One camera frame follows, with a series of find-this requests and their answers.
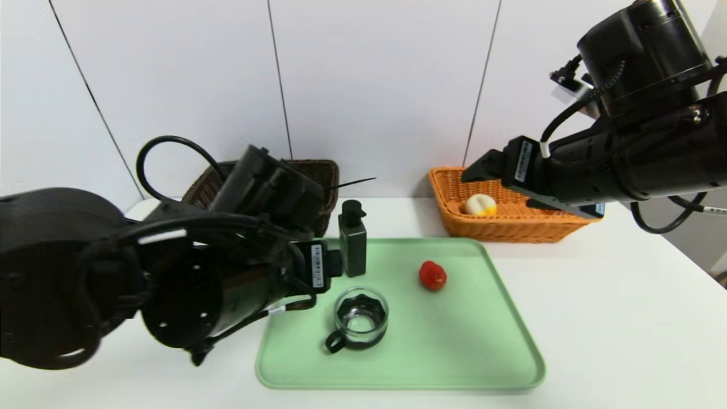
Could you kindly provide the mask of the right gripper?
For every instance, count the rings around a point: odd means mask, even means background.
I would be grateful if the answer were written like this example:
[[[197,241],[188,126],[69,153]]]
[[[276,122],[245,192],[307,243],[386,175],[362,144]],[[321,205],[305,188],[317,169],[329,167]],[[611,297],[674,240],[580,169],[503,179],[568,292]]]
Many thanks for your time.
[[[525,136],[503,151],[490,149],[468,166],[462,183],[502,179],[506,187],[549,202],[592,204],[615,202],[616,182],[607,143],[613,142],[602,124],[550,143],[550,158],[542,157],[537,141]]]

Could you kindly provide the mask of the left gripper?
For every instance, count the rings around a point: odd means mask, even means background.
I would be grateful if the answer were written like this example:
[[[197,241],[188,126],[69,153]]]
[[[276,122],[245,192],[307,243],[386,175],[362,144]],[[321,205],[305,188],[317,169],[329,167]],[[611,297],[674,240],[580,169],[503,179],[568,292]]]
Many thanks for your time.
[[[291,296],[306,295],[301,284],[311,288],[316,295],[330,289],[331,278],[342,277],[345,271],[344,256],[340,249],[328,249],[324,241],[292,243],[293,271],[291,272]]]

